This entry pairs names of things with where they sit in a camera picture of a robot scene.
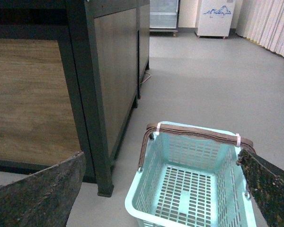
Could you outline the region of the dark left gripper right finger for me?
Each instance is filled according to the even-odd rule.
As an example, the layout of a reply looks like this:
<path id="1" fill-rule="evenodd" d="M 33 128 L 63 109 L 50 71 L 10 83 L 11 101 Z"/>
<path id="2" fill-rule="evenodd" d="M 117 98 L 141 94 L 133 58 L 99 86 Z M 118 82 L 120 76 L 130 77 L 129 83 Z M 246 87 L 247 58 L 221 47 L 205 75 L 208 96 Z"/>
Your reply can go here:
<path id="1" fill-rule="evenodd" d="M 284 227 L 284 170 L 256 153 L 242 149 L 237 165 L 269 227 Z"/>

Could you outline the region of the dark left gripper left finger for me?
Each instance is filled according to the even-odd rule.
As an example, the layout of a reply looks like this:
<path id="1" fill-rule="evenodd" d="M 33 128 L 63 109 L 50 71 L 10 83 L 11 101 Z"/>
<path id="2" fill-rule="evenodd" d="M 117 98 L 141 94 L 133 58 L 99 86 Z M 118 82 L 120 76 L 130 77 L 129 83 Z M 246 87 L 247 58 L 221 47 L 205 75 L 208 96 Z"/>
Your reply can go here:
<path id="1" fill-rule="evenodd" d="M 29 176 L 0 185 L 0 227 L 64 227 L 86 169 L 82 151 Z"/>

